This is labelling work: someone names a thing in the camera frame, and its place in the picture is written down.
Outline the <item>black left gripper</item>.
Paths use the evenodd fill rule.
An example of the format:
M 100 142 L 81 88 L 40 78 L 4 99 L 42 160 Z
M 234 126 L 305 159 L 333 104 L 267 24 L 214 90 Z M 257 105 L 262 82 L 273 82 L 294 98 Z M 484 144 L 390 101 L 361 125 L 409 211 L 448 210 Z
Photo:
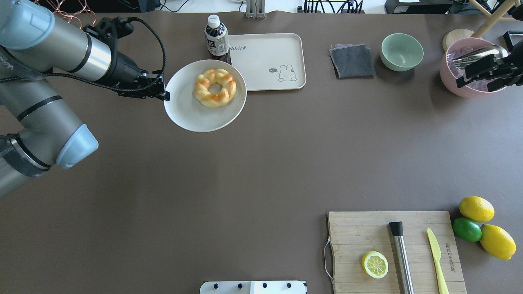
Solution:
M 110 49 L 111 61 L 108 71 L 92 84 L 110 89 L 124 97 L 139 99 L 149 97 L 169 102 L 170 93 L 165 91 L 164 83 L 165 65 L 162 65 L 160 70 L 149 73 L 145 69 L 139 68 L 131 58 L 118 51 L 118 40 L 130 35 L 134 30 L 132 22 L 144 24 L 157 39 L 162 55 L 165 55 L 165 47 L 161 39 L 144 20 L 138 17 L 103 18 L 96 26 L 89 25 L 83 29 L 90 37 L 101 41 Z

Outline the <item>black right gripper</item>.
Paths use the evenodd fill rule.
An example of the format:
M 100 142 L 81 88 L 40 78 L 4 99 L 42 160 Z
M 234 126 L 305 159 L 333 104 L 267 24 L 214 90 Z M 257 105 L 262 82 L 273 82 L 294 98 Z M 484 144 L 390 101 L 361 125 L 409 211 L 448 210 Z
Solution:
M 487 55 L 465 67 L 465 74 L 456 80 L 460 89 L 465 86 L 471 89 L 488 89 L 498 91 L 506 86 L 523 83 L 523 56 L 521 51 L 502 58 L 497 65 L 495 55 Z

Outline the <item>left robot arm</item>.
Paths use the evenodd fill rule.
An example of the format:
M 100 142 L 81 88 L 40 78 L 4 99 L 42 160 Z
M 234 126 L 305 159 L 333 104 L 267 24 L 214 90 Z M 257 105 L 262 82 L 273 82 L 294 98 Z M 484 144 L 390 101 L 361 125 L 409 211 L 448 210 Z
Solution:
M 24 127 L 1 136 L 1 197 L 46 173 L 69 169 L 98 149 L 92 132 L 47 78 L 72 78 L 120 96 L 170 100 L 164 69 L 148 72 L 118 51 L 136 17 L 79 29 L 29 0 L 1 2 L 1 105 Z

